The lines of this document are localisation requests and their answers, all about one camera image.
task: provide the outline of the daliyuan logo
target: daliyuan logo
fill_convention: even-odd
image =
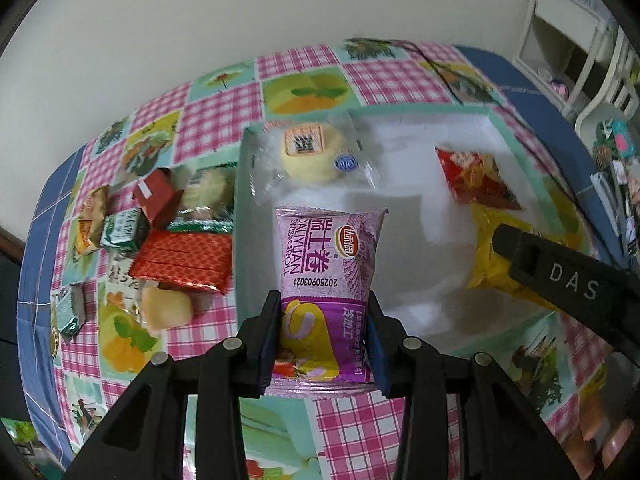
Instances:
[[[343,258],[358,254],[358,234],[350,225],[343,225],[335,232],[335,248]]]
[[[579,290],[587,300],[594,300],[598,293],[598,286],[600,285],[596,280],[581,279],[577,271],[570,276],[563,273],[563,271],[564,269],[562,268],[562,265],[554,263],[549,279],[552,282],[564,283],[564,288],[570,288],[576,293],[578,293]]]

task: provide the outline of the clear plastic bag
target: clear plastic bag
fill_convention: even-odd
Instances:
[[[174,233],[231,233],[234,230],[234,190],[238,164],[200,168],[182,194],[180,209],[166,227]]]
[[[264,123],[252,168],[256,202],[297,187],[379,187],[380,175],[364,151],[351,117]]]

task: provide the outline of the red snack bag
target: red snack bag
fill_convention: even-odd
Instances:
[[[457,202],[478,202],[487,207],[521,209],[498,174],[489,153],[449,152],[436,148],[449,190]]]
[[[129,276],[211,292],[228,291],[232,235],[152,232],[131,264]]]

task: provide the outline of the purple snack package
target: purple snack package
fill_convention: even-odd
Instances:
[[[282,242],[282,326],[274,376],[370,380],[363,338],[385,213],[276,208]]]

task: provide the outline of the white wall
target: white wall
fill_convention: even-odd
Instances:
[[[508,58],[527,0],[40,0],[0,58],[0,226],[25,239],[79,146],[166,89],[274,50],[354,35]]]

